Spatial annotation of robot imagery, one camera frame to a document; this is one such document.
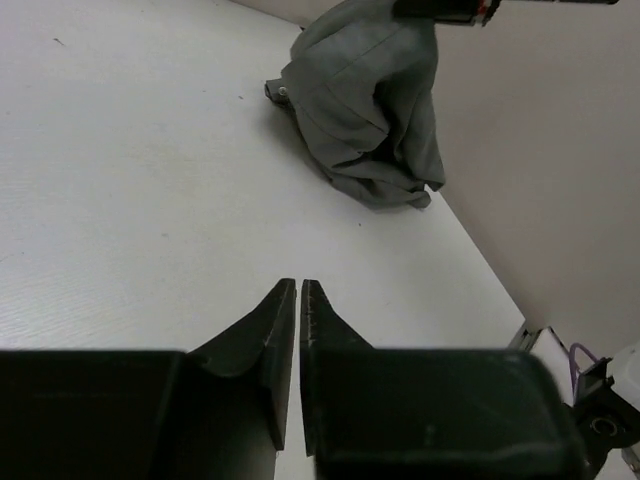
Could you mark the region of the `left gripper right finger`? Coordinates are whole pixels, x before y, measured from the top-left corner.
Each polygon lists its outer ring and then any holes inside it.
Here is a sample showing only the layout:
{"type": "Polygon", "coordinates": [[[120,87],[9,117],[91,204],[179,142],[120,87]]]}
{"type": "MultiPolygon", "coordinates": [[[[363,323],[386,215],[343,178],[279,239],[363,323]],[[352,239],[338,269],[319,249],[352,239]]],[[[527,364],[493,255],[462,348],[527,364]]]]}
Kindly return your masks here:
{"type": "Polygon", "coordinates": [[[301,290],[299,378],[306,455],[315,455],[316,435],[312,426],[314,399],[312,373],[314,354],[322,348],[367,349],[373,346],[333,309],[318,280],[305,279],[301,290]]]}

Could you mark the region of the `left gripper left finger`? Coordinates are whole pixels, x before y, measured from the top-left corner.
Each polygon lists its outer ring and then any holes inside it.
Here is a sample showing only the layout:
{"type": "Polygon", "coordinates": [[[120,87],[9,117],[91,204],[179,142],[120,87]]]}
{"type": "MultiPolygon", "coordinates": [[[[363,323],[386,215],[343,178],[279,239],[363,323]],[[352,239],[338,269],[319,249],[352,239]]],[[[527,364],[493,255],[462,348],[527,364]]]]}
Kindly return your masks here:
{"type": "Polygon", "coordinates": [[[285,446],[295,340],[295,280],[276,282],[258,305],[188,353],[213,377],[257,389],[274,448],[285,446]]]}

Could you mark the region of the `grey pleated skirt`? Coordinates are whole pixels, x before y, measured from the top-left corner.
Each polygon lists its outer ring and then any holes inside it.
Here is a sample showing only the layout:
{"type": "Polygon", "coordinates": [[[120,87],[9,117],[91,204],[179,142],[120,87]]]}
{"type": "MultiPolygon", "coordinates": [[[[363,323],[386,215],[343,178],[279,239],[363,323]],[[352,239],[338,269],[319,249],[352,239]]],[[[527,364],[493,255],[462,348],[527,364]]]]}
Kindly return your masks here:
{"type": "Polygon", "coordinates": [[[371,208],[424,209],[446,182],[432,89],[435,23],[390,1],[343,1],[302,30],[265,94],[319,170],[371,208]]]}

